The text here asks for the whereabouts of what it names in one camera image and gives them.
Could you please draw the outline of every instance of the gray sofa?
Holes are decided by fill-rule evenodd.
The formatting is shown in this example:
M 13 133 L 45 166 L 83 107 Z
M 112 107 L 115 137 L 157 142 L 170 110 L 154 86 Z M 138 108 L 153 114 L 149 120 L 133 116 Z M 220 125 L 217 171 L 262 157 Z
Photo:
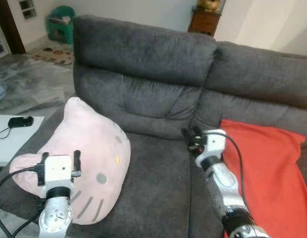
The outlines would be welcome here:
M 180 129 L 231 119 L 307 135 L 305 57 L 93 16 L 75 19 L 74 50 L 77 96 L 127 132 L 131 161 L 110 214 L 72 225 L 72 238 L 221 238 Z M 36 153 L 62 110 L 17 155 Z M 307 184 L 307 140 L 298 164 Z M 0 208 L 22 218 L 32 216 L 36 202 L 11 180 L 0 192 Z

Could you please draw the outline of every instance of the hello kitty pillow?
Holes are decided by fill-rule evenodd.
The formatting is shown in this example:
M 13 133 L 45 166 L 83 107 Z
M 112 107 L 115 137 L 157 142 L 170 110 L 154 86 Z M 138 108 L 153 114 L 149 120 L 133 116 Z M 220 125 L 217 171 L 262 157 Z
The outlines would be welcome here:
M 73 223 L 89 225 L 105 218 L 114 207 L 130 162 L 130 142 L 112 120 L 96 113 L 78 97 L 70 98 L 64 118 L 50 140 L 37 154 L 16 157 L 10 173 L 41 161 L 44 152 L 70 155 L 81 151 L 81 177 L 74 180 L 71 195 Z M 25 191 L 41 196 L 38 177 L 29 172 L 13 180 Z

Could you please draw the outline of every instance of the orange pillow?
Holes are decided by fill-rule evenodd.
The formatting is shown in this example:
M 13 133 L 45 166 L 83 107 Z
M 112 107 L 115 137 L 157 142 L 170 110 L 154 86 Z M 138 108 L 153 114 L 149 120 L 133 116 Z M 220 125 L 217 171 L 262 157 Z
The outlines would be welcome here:
M 221 128 L 242 153 L 245 194 L 255 222 L 273 238 L 307 238 L 307 187 L 296 164 L 305 136 L 226 119 Z M 241 184 L 238 155 L 230 142 L 224 159 Z

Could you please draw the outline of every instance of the green chair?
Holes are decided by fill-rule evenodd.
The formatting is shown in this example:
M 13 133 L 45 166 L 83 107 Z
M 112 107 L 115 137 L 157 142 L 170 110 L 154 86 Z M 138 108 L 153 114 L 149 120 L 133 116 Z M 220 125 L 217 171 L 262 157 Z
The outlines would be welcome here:
M 69 6 L 59 6 L 58 8 L 54 9 L 51 12 L 50 17 L 62 17 L 62 16 L 70 16 L 71 19 L 75 16 L 75 11 L 73 8 Z M 68 44 L 73 44 L 73 22 L 68 25 L 61 25 L 58 23 L 48 22 L 48 30 L 49 30 L 49 38 L 53 41 L 59 40 L 55 37 L 55 32 L 57 31 L 58 34 L 62 35 L 64 40 Z

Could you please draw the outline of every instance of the sofa backrest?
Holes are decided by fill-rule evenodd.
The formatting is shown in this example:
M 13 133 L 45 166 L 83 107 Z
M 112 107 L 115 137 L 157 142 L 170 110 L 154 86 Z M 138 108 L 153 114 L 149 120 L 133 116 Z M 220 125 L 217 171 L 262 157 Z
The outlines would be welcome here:
M 74 19 L 77 95 L 126 132 L 181 139 L 215 41 L 93 16 Z
M 307 57 L 217 45 L 191 124 L 214 128 L 231 119 L 307 136 Z

